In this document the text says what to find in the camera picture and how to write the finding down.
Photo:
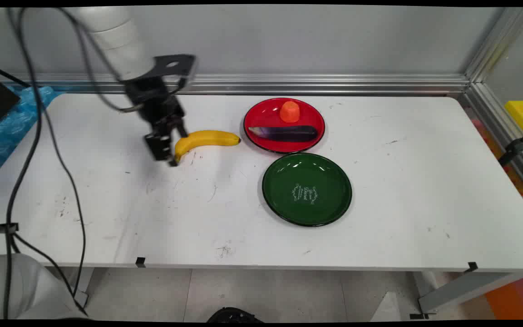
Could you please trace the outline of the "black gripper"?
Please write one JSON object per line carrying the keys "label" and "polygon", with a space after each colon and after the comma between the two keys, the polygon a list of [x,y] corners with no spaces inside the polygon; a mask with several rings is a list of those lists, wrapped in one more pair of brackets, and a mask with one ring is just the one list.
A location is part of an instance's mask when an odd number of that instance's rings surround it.
{"label": "black gripper", "polygon": [[151,126],[144,141],[153,159],[178,166],[170,133],[176,129],[181,138],[187,138],[188,132],[176,89],[168,90],[162,77],[139,77],[124,81],[124,90],[133,105],[141,106],[138,114]]}

